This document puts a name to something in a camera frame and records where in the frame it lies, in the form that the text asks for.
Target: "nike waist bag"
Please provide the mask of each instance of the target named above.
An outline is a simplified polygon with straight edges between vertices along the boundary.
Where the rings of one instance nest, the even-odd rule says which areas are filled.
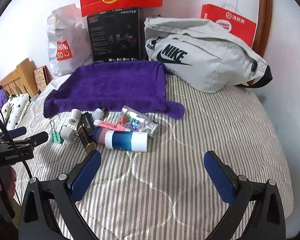
[[[267,62],[244,41],[206,19],[147,18],[146,52],[195,89],[259,88],[272,80]],[[251,86],[242,85],[259,79]]]

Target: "small bottle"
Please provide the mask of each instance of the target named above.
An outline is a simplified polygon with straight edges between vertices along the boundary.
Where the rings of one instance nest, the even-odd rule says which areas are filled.
[[[96,127],[92,140],[104,144],[110,150],[147,152],[148,134],[146,132],[113,131],[104,127]]]
[[[157,122],[127,106],[122,108],[119,124],[132,131],[146,132],[150,137],[153,137],[159,128]]]

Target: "purple towel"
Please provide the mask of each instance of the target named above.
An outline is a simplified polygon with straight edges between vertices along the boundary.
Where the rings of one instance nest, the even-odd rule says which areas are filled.
[[[3,105],[8,102],[8,97],[3,89],[0,89],[0,110],[2,110]]]
[[[161,62],[93,63],[77,68],[46,98],[45,118],[77,108],[94,111],[106,107],[121,111],[127,105],[142,113],[163,113],[181,119],[185,108],[167,100],[166,68]]]

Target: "white wall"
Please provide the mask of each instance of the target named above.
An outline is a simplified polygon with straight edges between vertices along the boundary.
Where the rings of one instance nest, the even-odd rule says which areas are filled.
[[[163,0],[162,8],[146,9],[145,14],[199,18],[202,4],[217,2],[218,0]],[[49,66],[47,17],[54,9],[71,3],[80,7],[80,0],[13,0],[8,5],[0,17],[0,79],[26,57],[32,59],[37,67]],[[237,12],[256,22],[258,0],[239,0]]]
[[[146,15],[199,18],[201,5],[218,0],[163,0]],[[37,67],[49,65],[46,19],[52,10],[80,0],[13,0],[0,18],[0,79],[24,58]],[[257,21],[258,0],[239,0],[237,12]],[[289,163],[294,212],[287,218],[288,236],[300,230],[300,8],[294,0],[274,0],[273,23],[265,59],[274,80],[257,94],[276,127]]]
[[[264,56],[273,81],[256,91],[287,157],[294,210],[287,236],[300,230],[300,7],[294,0],[274,0],[270,37]]]

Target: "wooden bed frame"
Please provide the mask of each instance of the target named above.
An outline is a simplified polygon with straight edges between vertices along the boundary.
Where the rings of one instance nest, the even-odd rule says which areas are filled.
[[[33,98],[38,93],[33,71],[33,62],[26,58],[14,71],[0,80],[0,86],[8,97],[28,93]]]

